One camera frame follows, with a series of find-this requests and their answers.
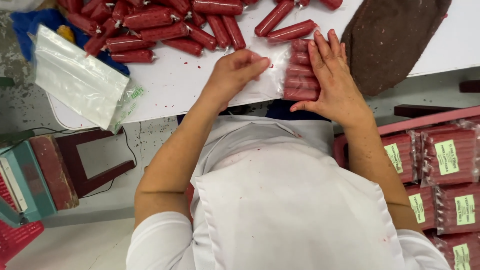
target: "person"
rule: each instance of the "person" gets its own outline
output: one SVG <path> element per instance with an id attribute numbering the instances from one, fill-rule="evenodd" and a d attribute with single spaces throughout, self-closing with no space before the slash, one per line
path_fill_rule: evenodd
<path id="1" fill-rule="evenodd" d="M 417 223 L 345 44 L 333 29 L 329 43 L 313 36 L 322 91 L 288 113 L 340 124 L 350 171 L 331 157 L 326 119 L 218 116 L 270 65 L 246 49 L 224 56 L 138 184 L 127 269 L 450 269 Z"/>

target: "product label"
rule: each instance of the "product label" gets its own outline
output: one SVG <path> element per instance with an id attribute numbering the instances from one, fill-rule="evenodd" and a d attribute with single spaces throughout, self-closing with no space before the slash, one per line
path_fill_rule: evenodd
<path id="1" fill-rule="evenodd" d="M 453 140 L 435 144 L 440 175 L 458 172 L 458 158 Z"/>
<path id="2" fill-rule="evenodd" d="M 418 223 L 425 222 L 425 211 L 423 210 L 423 201 L 421 199 L 420 193 L 408 196 L 410 200 L 410 205 L 412 206 L 415 216 L 417 217 Z"/>
<path id="3" fill-rule="evenodd" d="M 470 254 L 467 244 L 454 246 L 453 254 L 455 256 L 455 270 L 470 270 Z"/>
<path id="4" fill-rule="evenodd" d="M 475 223 L 475 200 L 473 195 L 455 197 L 455 204 L 457 225 Z"/>
<path id="5" fill-rule="evenodd" d="M 395 166 L 397 173 L 402 173 L 402 160 L 400 159 L 400 153 L 398 152 L 398 148 L 396 144 L 387 145 L 384 147 L 385 151 L 387 151 L 388 157 L 392 161 L 393 165 Z"/>

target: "gray floor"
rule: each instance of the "gray floor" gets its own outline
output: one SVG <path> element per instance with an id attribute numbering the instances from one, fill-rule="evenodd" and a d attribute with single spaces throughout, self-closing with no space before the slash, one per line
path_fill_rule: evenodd
<path id="1" fill-rule="evenodd" d="M 33 84 L 33 69 L 23 59 L 11 22 L 6 13 L 1 11 L 0 36 L 0 76 L 11 77 L 16 82 L 14 87 L 0 88 L 0 134 L 34 127 L 62 129 L 53 116 L 45 92 Z M 409 78 L 366 100 L 379 125 L 393 123 L 402 119 L 393 115 L 393 107 L 399 104 L 460 108 L 479 105 L 480 94 L 458 92 L 459 82 L 472 79 L 480 79 L 480 68 Z M 249 114 L 265 115 L 267 104 L 268 102 L 251 104 Z M 126 124 L 128 143 L 137 157 L 138 166 L 118 177 L 109 191 L 81 199 L 79 207 L 61 211 L 58 217 L 46 221 L 47 226 L 132 216 L 133 194 L 143 167 L 149 164 L 158 148 L 176 128 L 175 117 Z M 336 131 L 341 131 L 340 127 L 337 126 Z M 78 148 L 87 176 L 102 172 L 107 166 L 132 159 L 125 144 L 125 135 L 87 143 Z M 110 183 L 96 192 L 109 186 Z"/>

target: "white uniform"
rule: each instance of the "white uniform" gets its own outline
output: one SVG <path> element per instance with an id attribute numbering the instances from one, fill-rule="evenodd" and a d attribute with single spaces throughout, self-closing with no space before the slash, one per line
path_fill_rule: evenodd
<path id="1" fill-rule="evenodd" d="M 331 158 L 332 125 L 221 116 L 192 176 L 191 213 L 133 232 L 127 269 L 450 269 L 395 230 L 380 187 Z"/>

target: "hand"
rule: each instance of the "hand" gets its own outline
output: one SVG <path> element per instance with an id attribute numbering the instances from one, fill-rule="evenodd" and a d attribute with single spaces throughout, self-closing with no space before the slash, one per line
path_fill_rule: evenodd
<path id="1" fill-rule="evenodd" d="M 328 31 L 330 45 L 319 31 L 315 31 L 313 38 L 315 42 L 310 41 L 308 52 L 322 90 L 317 101 L 299 101 L 290 111 L 312 111 L 344 129 L 365 125 L 366 121 L 371 124 L 373 113 L 350 75 L 345 44 L 340 45 L 333 29 Z"/>
<path id="2" fill-rule="evenodd" d="M 230 100 L 245 85 L 257 79 L 270 65 L 267 57 L 242 49 L 220 58 L 213 68 L 198 102 L 216 110 L 216 114 L 225 110 Z"/>

